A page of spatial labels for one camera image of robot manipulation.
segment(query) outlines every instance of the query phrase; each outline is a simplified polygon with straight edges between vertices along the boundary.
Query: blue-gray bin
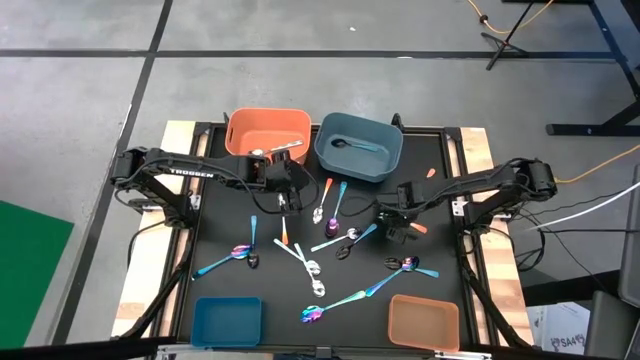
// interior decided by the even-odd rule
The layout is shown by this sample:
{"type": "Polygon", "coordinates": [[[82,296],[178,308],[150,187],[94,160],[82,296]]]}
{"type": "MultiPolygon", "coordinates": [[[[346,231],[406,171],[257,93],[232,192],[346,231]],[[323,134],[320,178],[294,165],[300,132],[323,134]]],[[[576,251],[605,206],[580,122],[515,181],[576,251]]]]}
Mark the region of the blue-gray bin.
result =
{"type": "MultiPolygon", "coordinates": [[[[399,119],[400,116],[395,115],[392,123],[402,128],[399,119]]],[[[332,113],[324,118],[316,135],[314,148],[323,168],[378,183],[398,166],[402,152],[402,132],[396,126],[353,115],[332,113]],[[331,144],[336,139],[356,146],[336,147],[331,144]]]]}

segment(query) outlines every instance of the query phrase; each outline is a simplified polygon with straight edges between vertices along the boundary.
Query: gray floor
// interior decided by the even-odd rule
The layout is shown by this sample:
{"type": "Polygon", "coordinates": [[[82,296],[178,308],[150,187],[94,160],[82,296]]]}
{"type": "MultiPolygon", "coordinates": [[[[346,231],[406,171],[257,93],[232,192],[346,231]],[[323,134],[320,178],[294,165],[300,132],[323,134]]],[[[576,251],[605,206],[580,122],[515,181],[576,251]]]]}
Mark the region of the gray floor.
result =
{"type": "MultiPolygon", "coordinates": [[[[491,22],[509,27],[523,9],[478,0],[491,22]]],[[[598,5],[631,64],[640,63],[640,34],[617,1],[598,5]]],[[[0,48],[146,49],[161,0],[0,2],[0,48]]],[[[491,49],[466,1],[183,0],[174,2],[161,49],[491,49]]],[[[605,51],[583,6],[554,5],[513,39],[537,51],[605,51]]],[[[293,107],[314,122],[333,111],[380,121],[394,112],[408,125],[487,128],[496,162],[539,157],[569,178],[635,144],[637,139],[553,138],[548,122],[600,123],[632,100],[611,62],[410,59],[158,59],[130,141],[158,146],[167,120],[220,121],[242,106],[293,107]]],[[[105,178],[141,59],[0,59],[0,196],[76,224],[28,343],[46,343],[60,297],[105,178]]],[[[640,153],[579,183],[563,186],[531,211],[613,192],[630,184],[640,153]]],[[[622,227],[628,198],[580,218],[572,227],[622,227]]],[[[569,214],[561,211],[543,220],[569,214]]],[[[132,211],[113,204],[70,334],[106,339],[122,290],[126,247],[137,228],[132,211]]],[[[515,223],[517,251],[537,235],[515,223]]],[[[619,266],[621,235],[563,235],[592,272],[619,266]]],[[[555,240],[538,269],[556,279],[584,275],[555,240]]],[[[534,276],[525,274],[523,282],[534,276]]]]}

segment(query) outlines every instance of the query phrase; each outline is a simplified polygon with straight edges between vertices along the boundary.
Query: orange container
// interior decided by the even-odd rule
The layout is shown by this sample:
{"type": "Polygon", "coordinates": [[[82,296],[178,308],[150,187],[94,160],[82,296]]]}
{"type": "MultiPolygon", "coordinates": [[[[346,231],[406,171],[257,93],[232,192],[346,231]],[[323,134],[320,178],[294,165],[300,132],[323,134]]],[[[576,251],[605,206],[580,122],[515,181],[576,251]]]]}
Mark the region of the orange container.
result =
{"type": "Polygon", "coordinates": [[[227,125],[225,146],[232,155],[247,155],[255,149],[267,152],[278,146],[302,140],[289,149],[291,158],[304,164],[311,141],[311,117],[296,109],[236,110],[227,125]]]}
{"type": "Polygon", "coordinates": [[[456,352],[460,348],[454,303],[395,295],[389,305],[389,340],[397,345],[456,352]]]}

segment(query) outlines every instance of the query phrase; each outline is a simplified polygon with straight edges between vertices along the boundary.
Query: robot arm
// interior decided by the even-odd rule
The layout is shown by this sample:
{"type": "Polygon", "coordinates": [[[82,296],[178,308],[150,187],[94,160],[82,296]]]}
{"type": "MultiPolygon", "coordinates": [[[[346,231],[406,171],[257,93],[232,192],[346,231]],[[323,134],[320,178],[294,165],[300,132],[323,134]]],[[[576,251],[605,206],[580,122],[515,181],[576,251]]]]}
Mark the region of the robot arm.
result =
{"type": "Polygon", "coordinates": [[[280,211],[273,213],[297,213],[302,209],[300,190],[309,183],[309,177],[301,165],[291,160],[288,150],[276,152],[272,158],[230,155],[213,159],[158,148],[134,148],[118,155],[110,180],[118,190],[137,190],[160,206],[165,224],[171,227],[192,227],[195,211],[189,195],[167,189],[155,178],[160,174],[213,179],[234,189],[277,193],[280,211]]]}
{"type": "Polygon", "coordinates": [[[387,239],[404,243],[418,235],[410,228],[418,215],[450,197],[498,190],[483,202],[456,211],[468,230],[491,224],[493,216],[526,201],[546,201],[557,193],[553,173],[539,160],[513,159],[493,169],[444,180],[424,179],[398,185],[396,193],[376,197],[377,221],[387,239]]]}

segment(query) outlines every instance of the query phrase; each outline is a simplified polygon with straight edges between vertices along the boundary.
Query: wooden board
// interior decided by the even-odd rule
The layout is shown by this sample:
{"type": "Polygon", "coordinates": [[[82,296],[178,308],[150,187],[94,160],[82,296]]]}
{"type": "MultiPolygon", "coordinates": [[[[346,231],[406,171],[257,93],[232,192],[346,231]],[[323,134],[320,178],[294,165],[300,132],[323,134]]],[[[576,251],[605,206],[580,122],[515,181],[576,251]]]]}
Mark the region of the wooden board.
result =
{"type": "MultiPolygon", "coordinates": [[[[193,138],[195,122],[169,121],[165,129],[161,148],[166,151],[188,153],[193,138]]],[[[462,128],[462,139],[467,168],[470,173],[490,169],[493,167],[489,142],[484,129],[462,128]]],[[[198,154],[203,154],[206,136],[200,138],[198,154]]],[[[455,174],[459,174],[455,144],[449,141],[452,167],[455,174]]],[[[161,181],[174,192],[180,191],[182,178],[162,175],[161,181]]],[[[197,179],[192,180],[190,188],[197,189],[197,179]]],[[[482,200],[490,194],[478,194],[476,200],[482,200]]],[[[163,218],[162,212],[145,213],[140,228],[157,222],[163,218]]],[[[492,227],[507,230],[506,224],[494,221],[492,227]]],[[[188,232],[182,231],[179,236],[179,247],[175,262],[181,256],[188,232]]],[[[127,273],[124,289],[120,299],[120,306],[114,323],[113,335],[119,335],[128,330],[135,320],[144,312],[151,300],[158,292],[164,261],[168,251],[171,231],[162,226],[141,234],[133,250],[131,265],[127,273]]],[[[516,269],[511,243],[501,234],[489,233],[482,236],[484,260],[489,278],[491,296],[507,321],[516,329],[518,334],[527,342],[533,343],[533,336],[529,328],[529,320],[524,304],[520,279],[516,269]]],[[[475,269],[475,261],[470,258],[475,269]]],[[[160,327],[160,334],[167,335],[171,322],[172,309],[175,304],[175,291],[167,301],[165,316],[160,327]]],[[[485,315],[480,301],[474,295],[474,306],[478,322],[480,341],[489,343],[486,329],[485,315]]]]}

